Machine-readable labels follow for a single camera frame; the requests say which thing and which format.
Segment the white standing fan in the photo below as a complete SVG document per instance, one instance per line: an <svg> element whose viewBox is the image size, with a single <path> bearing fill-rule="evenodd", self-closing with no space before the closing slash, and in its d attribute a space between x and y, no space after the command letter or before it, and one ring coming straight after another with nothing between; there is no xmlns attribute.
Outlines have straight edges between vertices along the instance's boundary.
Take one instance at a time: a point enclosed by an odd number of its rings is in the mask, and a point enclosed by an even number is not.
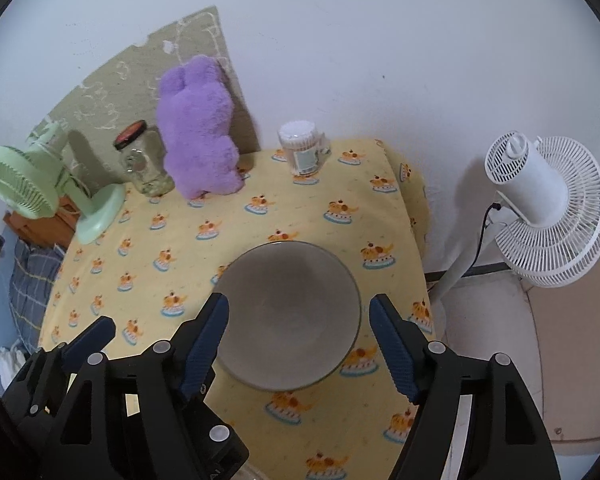
<svg viewBox="0 0 600 480"><path fill-rule="evenodd" d="M600 165L566 136L531 140L511 131L486 152L495 197L480 229L430 289L435 304L495 245L532 286L559 288L583 278L600 258Z"/></svg>

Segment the large grey floral bowl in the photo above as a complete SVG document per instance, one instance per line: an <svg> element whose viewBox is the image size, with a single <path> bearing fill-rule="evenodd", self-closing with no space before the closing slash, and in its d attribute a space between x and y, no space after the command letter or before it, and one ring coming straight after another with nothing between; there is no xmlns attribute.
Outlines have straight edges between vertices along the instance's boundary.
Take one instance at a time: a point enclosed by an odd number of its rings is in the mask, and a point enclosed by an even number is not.
<svg viewBox="0 0 600 480"><path fill-rule="evenodd" d="M348 355L361 326L361 295L347 267L306 242L252 248L214 286L230 306L218 359L264 391L314 385Z"/></svg>

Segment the green elephant wall mat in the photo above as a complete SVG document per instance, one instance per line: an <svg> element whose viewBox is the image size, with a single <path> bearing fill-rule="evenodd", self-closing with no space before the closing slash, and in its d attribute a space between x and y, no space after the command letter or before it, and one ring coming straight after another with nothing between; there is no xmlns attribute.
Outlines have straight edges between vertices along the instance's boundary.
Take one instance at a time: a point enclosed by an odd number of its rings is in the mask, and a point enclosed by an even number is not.
<svg viewBox="0 0 600 480"><path fill-rule="evenodd" d="M43 117L27 137L31 143L56 122L68 133L62 157L92 190L129 180L114 149L114 138L139 119L154 126L164 72L193 56L215 58L234 102L230 136L242 154L260 150L242 89L228 53L215 6L187 15L127 47L86 76Z"/></svg>

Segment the blue plaid pillow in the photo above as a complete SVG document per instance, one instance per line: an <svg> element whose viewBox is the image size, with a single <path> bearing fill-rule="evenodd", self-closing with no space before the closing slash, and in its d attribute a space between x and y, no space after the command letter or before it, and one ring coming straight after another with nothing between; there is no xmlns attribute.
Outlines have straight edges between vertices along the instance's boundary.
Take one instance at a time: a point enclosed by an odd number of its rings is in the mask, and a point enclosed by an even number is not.
<svg viewBox="0 0 600 480"><path fill-rule="evenodd" d="M38 348L47 303L63 258L54 248L17 240L8 305L18 337L29 354Z"/></svg>

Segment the purple plush toy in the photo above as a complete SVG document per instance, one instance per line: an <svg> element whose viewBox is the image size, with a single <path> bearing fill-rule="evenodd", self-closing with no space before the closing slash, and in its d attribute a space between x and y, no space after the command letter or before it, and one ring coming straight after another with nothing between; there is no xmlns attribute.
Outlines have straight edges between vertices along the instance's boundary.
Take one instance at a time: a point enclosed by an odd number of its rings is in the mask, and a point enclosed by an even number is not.
<svg viewBox="0 0 600 480"><path fill-rule="evenodd" d="M196 55L160 80L156 123L166 147L163 163L175 187L191 200L242 188L239 152L230 137L234 103L214 58Z"/></svg>

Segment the beige door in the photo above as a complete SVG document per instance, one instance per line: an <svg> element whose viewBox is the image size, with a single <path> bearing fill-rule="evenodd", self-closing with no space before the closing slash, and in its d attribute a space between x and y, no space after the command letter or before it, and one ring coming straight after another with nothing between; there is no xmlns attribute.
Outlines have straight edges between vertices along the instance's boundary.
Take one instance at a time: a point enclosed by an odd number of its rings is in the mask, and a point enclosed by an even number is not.
<svg viewBox="0 0 600 480"><path fill-rule="evenodd" d="M543 419L559 455L600 452L600 258L561 288L522 284L540 349Z"/></svg>

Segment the white crumpled cloth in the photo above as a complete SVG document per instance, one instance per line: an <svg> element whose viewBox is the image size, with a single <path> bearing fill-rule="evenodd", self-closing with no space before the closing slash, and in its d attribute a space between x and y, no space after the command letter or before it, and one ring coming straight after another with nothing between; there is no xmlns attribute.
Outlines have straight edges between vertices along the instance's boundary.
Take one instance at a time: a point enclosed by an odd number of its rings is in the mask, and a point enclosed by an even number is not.
<svg viewBox="0 0 600 480"><path fill-rule="evenodd" d="M0 383L4 390L7 390L26 362L26 354L18 342L9 348L0 348Z"/></svg>

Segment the cotton swab container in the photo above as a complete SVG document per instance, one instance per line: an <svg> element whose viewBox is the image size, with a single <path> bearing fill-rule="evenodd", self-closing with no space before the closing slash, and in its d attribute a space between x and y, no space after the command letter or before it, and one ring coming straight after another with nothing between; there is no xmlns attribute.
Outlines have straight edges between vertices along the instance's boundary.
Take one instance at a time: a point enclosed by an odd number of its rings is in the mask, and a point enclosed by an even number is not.
<svg viewBox="0 0 600 480"><path fill-rule="evenodd" d="M309 120L286 122L278 129L278 140L291 173L295 177L315 174L330 153L330 143L325 133Z"/></svg>

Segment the orange wooden headboard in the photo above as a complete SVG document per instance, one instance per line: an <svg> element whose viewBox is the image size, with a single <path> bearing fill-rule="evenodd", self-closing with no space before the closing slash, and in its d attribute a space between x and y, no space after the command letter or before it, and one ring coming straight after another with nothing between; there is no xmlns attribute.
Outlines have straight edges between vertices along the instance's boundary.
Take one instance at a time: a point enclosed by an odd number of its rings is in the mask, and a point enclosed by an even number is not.
<svg viewBox="0 0 600 480"><path fill-rule="evenodd" d="M68 196L61 197L59 209L50 218L28 219L16 212L6 212L3 221L19 238L43 248L55 245L68 248L74 234L80 212Z"/></svg>

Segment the green desk fan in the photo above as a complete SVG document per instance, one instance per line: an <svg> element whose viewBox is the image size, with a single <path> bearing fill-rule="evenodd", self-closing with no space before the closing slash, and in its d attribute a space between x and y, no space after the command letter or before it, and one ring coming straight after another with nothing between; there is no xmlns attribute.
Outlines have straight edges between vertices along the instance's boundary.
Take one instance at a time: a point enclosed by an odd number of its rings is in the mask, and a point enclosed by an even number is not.
<svg viewBox="0 0 600 480"><path fill-rule="evenodd" d="M125 200L121 184L108 184L97 192L87 191L62 159L68 133L57 122L23 151L0 146L0 199L20 216L31 220L52 218L67 196L78 208L76 237L93 243L117 218Z"/></svg>

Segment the glass jar black lid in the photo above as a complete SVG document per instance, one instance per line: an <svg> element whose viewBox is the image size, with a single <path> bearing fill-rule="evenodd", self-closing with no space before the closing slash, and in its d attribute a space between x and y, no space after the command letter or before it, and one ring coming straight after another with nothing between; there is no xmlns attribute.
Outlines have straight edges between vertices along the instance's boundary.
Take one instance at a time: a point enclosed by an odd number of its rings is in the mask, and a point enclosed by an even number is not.
<svg viewBox="0 0 600 480"><path fill-rule="evenodd" d="M140 194L163 196L174 189L174 181L163 166L166 148L159 131L144 120L128 125L114 139L123 173Z"/></svg>

